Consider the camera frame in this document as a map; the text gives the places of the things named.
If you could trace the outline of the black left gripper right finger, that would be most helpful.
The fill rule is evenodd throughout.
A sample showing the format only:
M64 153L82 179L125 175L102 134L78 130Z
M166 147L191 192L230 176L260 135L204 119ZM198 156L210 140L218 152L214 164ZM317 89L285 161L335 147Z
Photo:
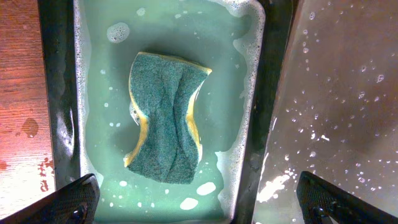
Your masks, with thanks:
M397 223L397 217L308 171L301 172L296 193L305 224Z

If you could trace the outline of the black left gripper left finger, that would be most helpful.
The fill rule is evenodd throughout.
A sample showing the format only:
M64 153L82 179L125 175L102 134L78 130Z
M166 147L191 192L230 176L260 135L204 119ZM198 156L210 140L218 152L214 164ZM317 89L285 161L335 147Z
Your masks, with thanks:
M94 174L86 174L60 190L1 220L5 223L93 223L100 199Z

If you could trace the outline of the green and yellow sponge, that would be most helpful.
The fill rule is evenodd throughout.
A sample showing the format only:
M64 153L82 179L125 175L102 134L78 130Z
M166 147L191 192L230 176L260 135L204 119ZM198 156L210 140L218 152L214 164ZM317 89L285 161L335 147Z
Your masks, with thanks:
M131 112L139 139L124 166L161 183L191 184L203 148L195 100L211 69L178 57L139 52L129 74Z

